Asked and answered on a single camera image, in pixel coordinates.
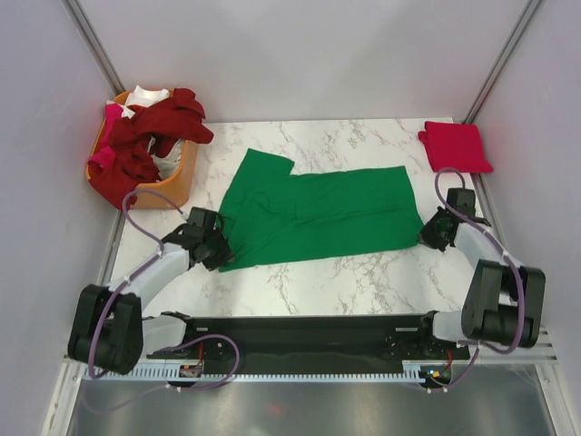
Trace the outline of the green t shirt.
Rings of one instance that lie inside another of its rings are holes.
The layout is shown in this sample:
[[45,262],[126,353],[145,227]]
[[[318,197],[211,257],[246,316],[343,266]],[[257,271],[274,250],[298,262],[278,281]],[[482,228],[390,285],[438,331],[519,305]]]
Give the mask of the green t shirt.
[[258,265],[404,250],[423,222],[405,167],[294,174],[250,149],[223,197],[230,272]]

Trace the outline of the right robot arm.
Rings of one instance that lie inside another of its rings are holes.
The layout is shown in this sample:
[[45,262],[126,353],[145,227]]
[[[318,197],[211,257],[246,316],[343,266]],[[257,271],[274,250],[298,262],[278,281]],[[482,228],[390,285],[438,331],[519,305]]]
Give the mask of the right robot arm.
[[537,344],[546,286],[538,268],[527,267],[509,254],[476,215],[476,194],[450,188],[444,205],[424,225],[419,242],[445,252],[462,252],[474,269],[463,307],[454,312],[429,312],[426,329],[416,334],[418,351],[439,356],[448,342],[481,344],[508,354]]

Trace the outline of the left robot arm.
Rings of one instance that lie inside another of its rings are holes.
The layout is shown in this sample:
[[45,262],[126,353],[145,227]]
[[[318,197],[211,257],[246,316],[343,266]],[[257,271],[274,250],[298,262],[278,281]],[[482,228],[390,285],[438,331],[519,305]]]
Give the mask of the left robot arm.
[[214,271],[234,260],[222,215],[193,207],[182,218],[173,231],[154,239],[156,251],[145,262],[105,286],[89,284],[81,291],[67,355],[85,363],[95,378],[125,375],[141,358],[167,346],[180,357],[198,350],[198,333],[178,316],[143,316],[157,294],[193,266]]

